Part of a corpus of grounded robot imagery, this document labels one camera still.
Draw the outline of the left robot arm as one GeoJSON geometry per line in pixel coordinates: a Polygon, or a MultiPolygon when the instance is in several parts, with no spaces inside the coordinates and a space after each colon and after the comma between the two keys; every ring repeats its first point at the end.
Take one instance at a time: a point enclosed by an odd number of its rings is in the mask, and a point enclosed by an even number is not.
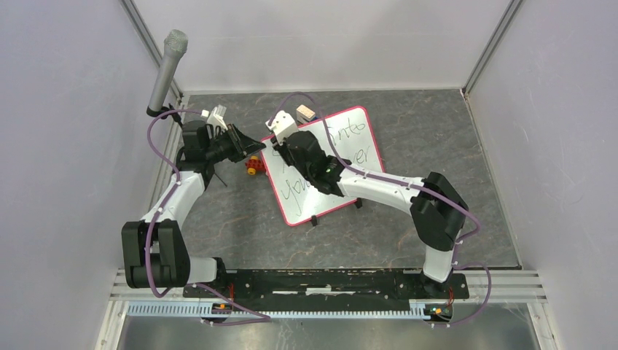
{"type": "Polygon", "coordinates": [[[183,145],[162,197],[140,220],[122,227],[125,278],[130,288],[156,292],[201,283],[203,290],[216,298],[229,287],[229,278],[222,273],[223,262],[191,257],[181,229],[206,191],[217,163],[243,162],[266,146],[233,124],[221,129],[194,120],[185,123],[181,131],[183,145]]]}

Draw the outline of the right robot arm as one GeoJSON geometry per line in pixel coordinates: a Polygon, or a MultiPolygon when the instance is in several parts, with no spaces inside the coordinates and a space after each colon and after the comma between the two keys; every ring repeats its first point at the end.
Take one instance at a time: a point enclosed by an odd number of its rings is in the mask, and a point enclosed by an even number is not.
{"type": "Polygon", "coordinates": [[[310,131],[274,136],[271,142],[285,164],[320,193],[374,201],[409,214],[426,246],[421,289],[431,298],[449,290],[455,241],[468,206],[443,175],[398,177],[357,168],[350,160],[328,155],[310,131]]]}

